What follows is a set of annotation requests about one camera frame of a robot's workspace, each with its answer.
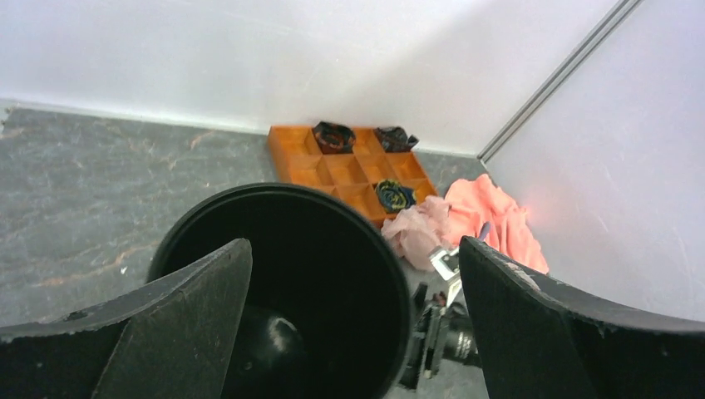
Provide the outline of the black plastic trash bin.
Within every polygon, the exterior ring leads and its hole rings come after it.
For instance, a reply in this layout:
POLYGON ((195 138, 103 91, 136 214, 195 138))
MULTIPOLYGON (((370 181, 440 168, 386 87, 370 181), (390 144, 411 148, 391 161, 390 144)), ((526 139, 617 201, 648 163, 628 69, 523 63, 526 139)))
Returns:
POLYGON ((253 266, 222 397, 385 397, 407 360, 412 306, 377 229, 318 190, 242 185, 182 216, 148 277, 234 239, 250 242, 253 266))

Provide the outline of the pink translucent trash bag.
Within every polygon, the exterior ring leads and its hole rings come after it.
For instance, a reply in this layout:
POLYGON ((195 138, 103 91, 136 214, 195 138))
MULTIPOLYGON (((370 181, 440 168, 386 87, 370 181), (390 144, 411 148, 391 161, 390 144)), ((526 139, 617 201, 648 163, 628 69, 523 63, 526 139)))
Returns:
POLYGON ((394 219, 383 222, 381 233, 394 252, 423 272, 433 272, 429 255, 442 249, 454 249, 448 239, 451 205, 442 197, 429 195, 421 204, 400 211, 394 219))

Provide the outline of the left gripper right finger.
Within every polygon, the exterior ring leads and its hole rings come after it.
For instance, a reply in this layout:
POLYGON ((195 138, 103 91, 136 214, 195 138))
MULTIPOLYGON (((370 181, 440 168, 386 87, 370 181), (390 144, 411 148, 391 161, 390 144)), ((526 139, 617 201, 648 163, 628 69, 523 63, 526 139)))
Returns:
POLYGON ((703 323, 594 296, 471 237, 459 269, 490 397, 703 397, 703 323))

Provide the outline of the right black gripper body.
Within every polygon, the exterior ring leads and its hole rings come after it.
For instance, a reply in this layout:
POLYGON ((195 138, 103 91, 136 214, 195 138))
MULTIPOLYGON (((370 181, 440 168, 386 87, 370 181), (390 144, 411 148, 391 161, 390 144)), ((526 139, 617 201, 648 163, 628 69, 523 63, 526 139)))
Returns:
POLYGON ((420 283, 412 295, 415 324, 409 354, 399 384, 415 390, 422 377, 431 379, 442 360, 480 367, 474 328, 465 305, 451 302, 444 292, 427 297, 428 285, 420 283))

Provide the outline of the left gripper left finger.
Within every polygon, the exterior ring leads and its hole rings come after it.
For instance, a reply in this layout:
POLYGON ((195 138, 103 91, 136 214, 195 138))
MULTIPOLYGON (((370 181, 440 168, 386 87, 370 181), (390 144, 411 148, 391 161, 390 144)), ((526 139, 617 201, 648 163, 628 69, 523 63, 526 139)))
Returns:
POLYGON ((219 397, 252 262, 236 239, 108 302, 2 328, 2 397, 219 397))

